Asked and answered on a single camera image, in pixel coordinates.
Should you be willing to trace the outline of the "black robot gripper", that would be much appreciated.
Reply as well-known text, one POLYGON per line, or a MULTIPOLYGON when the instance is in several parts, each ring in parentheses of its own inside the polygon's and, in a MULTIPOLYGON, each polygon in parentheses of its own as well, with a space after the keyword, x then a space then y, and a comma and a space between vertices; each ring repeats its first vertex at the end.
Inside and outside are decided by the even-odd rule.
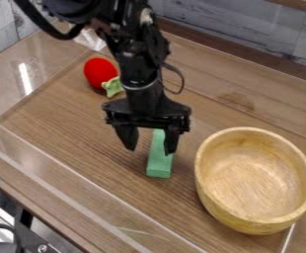
POLYGON ((162 150, 169 155, 176 151, 178 136, 189 131, 191 109, 172 101, 156 84, 144 90, 128 90, 124 99, 105 103, 105 122, 128 150, 134 150, 138 141, 137 127, 161 128, 162 150))

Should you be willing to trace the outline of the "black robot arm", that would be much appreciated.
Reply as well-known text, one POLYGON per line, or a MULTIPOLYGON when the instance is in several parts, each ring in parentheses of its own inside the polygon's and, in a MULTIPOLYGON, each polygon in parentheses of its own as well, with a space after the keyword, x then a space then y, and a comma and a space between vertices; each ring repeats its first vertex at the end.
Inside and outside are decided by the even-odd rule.
POLYGON ((138 129, 164 132, 162 151, 176 151, 178 136, 189 131, 191 109, 164 95, 161 71, 178 69, 165 62, 169 42, 154 22, 148 0, 13 0, 26 17, 54 39, 77 37, 89 27, 105 42, 120 67, 126 97, 102 105, 105 122, 126 149, 133 150, 138 129))

